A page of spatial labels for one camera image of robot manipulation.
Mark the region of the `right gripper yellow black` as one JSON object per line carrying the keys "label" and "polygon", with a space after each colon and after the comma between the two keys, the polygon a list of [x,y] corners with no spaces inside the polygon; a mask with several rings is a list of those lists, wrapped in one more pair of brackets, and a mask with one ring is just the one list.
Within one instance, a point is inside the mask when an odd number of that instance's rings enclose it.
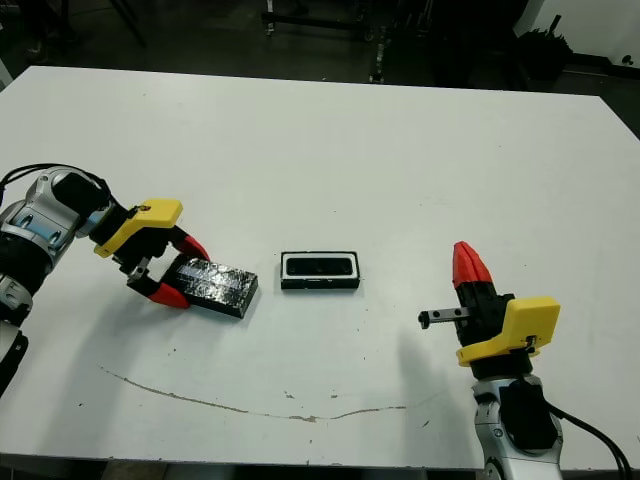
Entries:
{"label": "right gripper yellow black", "polygon": [[422,311],[418,315],[421,327],[454,323],[461,344],[456,352],[458,365],[470,368],[477,380],[531,373],[531,358],[552,340],[559,303],[551,297],[495,297],[489,269],[465,241],[454,245],[452,267],[458,300],[478,301],[470,306]]}

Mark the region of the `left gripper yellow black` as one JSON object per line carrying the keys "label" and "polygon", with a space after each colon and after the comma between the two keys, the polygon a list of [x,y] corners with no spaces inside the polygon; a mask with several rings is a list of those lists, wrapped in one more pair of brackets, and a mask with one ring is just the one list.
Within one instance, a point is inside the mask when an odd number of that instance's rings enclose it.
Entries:
{"label": "left gripper yellow black", "polygon": [[154,303],[176,309],[187,309],[190,302],[174,287],[150,278],[149,262],[160,258],[169,243],[189,258],[210,260],[193,236],[176,227],[182,210],[181,202],[173,199],[149,199],[130,209],[115,204],[93,230],[94,252],[119,265],[129,288]]}

